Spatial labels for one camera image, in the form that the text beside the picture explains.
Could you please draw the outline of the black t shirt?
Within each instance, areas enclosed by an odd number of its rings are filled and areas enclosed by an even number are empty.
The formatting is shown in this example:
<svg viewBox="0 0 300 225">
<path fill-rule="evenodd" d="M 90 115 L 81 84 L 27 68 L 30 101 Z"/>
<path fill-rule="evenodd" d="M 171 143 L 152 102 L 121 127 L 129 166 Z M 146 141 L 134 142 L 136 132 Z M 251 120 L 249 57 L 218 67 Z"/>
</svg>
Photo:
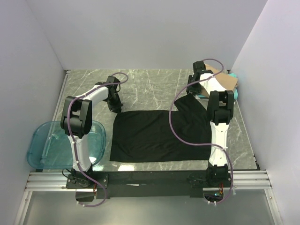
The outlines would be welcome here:
<svg viewBox="0 0 300 225">
<path fill-rule="evenodd" d="M 192 95 L 175 101 L 176 111 L 129 111 L 113 123 L 110 160 L 126 163 L 208 160 L 211 128 L 204 106 Z"/>
</svg>

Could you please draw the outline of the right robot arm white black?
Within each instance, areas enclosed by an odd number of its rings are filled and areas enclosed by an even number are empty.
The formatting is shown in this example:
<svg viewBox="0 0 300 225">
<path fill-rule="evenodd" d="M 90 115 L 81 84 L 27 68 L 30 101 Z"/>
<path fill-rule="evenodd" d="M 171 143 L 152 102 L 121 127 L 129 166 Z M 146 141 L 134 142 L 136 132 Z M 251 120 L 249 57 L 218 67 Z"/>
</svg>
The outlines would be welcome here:
<svg viewBox="0 0 300 225">
<path fill-rule="evenodd" d="M 208 96 L 207 118 L 211 127 L 211 153 L 209 167 L 227 166 L 227 133 L 234 110 L 234 86 L 219 79 L 212 70 L 206 68 L 204 61 L 193 63 L 193 74 L 188 77 L 188 94 Z"/>
</svg>

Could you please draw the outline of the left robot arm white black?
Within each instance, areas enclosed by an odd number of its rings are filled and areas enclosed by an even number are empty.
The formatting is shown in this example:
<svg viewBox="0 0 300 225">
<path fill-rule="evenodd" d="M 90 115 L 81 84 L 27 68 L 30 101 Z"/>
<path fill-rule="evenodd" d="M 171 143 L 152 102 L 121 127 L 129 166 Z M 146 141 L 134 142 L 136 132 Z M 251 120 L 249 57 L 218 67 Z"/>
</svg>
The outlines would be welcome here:
<svg viewBox="0 0 300 225">
<path fill-rule="evenodd" d="M 114 73 L 108 76 L 105 82 L 97 82 L 85 93 L 75 97 L 68 96 L 65 99 L 60 126 L 71 144 L 72 168 L 82 172 L 77 177 L 77 183 L 82 188 L 89 188 L 94 182 L 93 175 L 87 172 L 92 168 L 87 134 L 92 126 L 93 107 L 104 101 L 107 103 L 109 111 L 120 113 L 123 106 L 119 97 L 120 85 L 127 80 L 127 74 Z"/>
</svg>

